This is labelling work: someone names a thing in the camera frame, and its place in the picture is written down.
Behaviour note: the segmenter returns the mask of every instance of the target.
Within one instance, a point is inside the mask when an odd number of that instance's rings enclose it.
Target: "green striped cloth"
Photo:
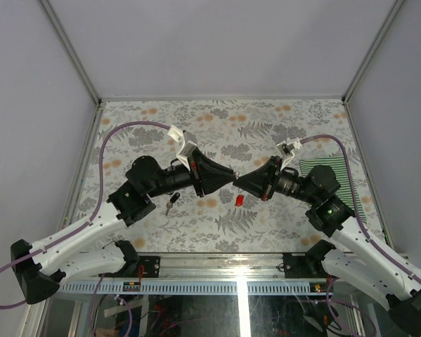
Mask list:
[[[307,176],[310,170],[316,165],[326,165],[332,167],[337,176],[337,180],[341,185],[340,189],[337,191],[337,196],[351,209],[354,209],[354,203],[352,201],[351,188],[349,187],[348,171],[346,169],[346,164],[344,163],[343,157],[331,157],[331,158],[319,158],[312,160],[301,160],[299,161],[299,166],[301,168],[301,174]],[[363,211],[362,203],[356,192],[356,200],[358,204],[358,210],[360,212],[360,217],[363,222],[366,223],[365,212]]]

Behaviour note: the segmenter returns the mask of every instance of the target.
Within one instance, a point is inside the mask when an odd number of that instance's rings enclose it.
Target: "white panel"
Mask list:
[[[421,267],[421,0],[402,8],[350,107],[391,238]]]
[[[35,0],[0,0],[0,267],[10,245],[56,230],[93,104]],[[0,305],[23,299],[11,271]],[[24,307],[0,311],[17,336]]]
[[[394,0],[51,0],[103,97],[338,95]]]

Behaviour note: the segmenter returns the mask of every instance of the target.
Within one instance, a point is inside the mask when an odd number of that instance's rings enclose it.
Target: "red object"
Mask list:
[[[244,195],[239,194],[239,195],[237,196],[236,201],[235,201],[235,205],[236,205],[237,207],[242,206],[242,205],[243,205],[243,200],[244,200],[244,199],[245,199],[245,196],[244,196]]]

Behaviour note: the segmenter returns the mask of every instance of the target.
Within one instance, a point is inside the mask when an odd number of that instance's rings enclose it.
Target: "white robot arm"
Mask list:
[[[306,212],[310,224],[354,252],[360,261],[320,240],[306,252],[306,264],[313,270],[322,266],[329,275],[368,294],[405,332],[421,336],[421,269],[361,227],[354,212],[335,195],[340,185],[332,168],[315,166],[308,176],[301,177],[286,167],[300,142],[287,140],[278,147],[283,158],[271,157],[261,168],[239,177],[233,184],[263,201],[278,192],[307,202],[311,207]]]
[[[139,157],[127,171],[127,181],[109,195],[93,217],[85,216],[31,244],[21,239],[11,246],[12,261],[23,259],[13,271],[28,304],[47,299],[60,285],[73,279],[103,273],[133,274],[139,258],[128,241],[113,242],[100,251],[80,251],[147,216],[155,209],[150,198],[188,186],[203,197],[235,180],[231,168],[215,163],[199,151],[193,134],[172,127],[169,135],[181,146],[177,154],[181,164],[161,169],[154,158]]]

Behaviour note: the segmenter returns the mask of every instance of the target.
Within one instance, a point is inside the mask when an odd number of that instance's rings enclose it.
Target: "patterned table surface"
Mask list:
[[[98,153],[105,135],[128,121],[174,124],[197,136],[199,148],[211,159],[246,174],[279,155],[276,143],[329,133],[342,140],[349,153],[357,192],[368,227],[381,238],[382,228],[363,172],[349,123],[340,100],[196,100],[107,102],[91,153],[76,218],[90,213],[98,196]],[[165,130],[131,127],[116,133],[104,154],[105,195],[125,180],[135,158],[148,154],[162,168],[174,159],[176,146]],[[341,156],[337,144],[319,140],[306,144],[290,165],[300,159]],[[244,204],[235,207],[237,195]],[[115,239],[130,240],[138,251],[165,252],[282,252],[306,251],[322,236],[309,224],[300,201],[276,194],[262,202],[232,185],[199,199],[192,187],[165,216],[168,196],[153,199],[157,208],[126,230],[113,233],[89,249]]]

